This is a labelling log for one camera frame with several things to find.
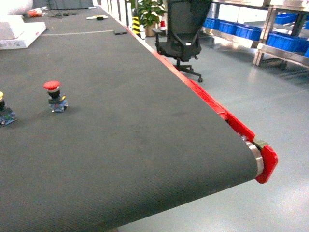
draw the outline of metal roller end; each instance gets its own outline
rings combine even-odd
[[[261,152],[259,151],[259,149],[253,143],[250,143],[249,141],[245,141],[245,143],[255,156],[256,164],[257,164],[257,174],[256,174],[256,176],[259,176],[260,174],[262,174],[262,172],[264,170],[264,161],[263,161],[263,157],[261,155]]]

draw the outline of small black device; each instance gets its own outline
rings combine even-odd
[[[125,28],[123,28],[123,27],[114,29],[114,34],[115,34],[115,35],[124,35],[124,34],[127,34],[127,29],[125,29]]]

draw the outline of red end cap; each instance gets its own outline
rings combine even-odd
[[[46,82],[44,85],[43,85],[43,88],[49,90],[49,91],[52,91],[52,90],[55,90],[57,89],[59,86],[61,85],[61,83],[59,81],[48,81]]]
[[[271,146],[266,145],[261,150],[264,162],[264,170],[256,179],[260,184],[266,183],[278,164],[278,156]]]

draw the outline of potted plant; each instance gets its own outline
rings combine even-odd
[[[131,0],[131,8],[135,8],[135,1]],[[140,24],[145,28],[146,36],[155,36],[152,28],[160,23],[160,16],[165,12],[163,0],[139,0],[137,13],[140,18]]]

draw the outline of red mushroom button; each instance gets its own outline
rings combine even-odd
[[[53,91],[59,88],[61,83],[57,80],[48,81],[43,85],[43,88],[47,89],[48,91]]]

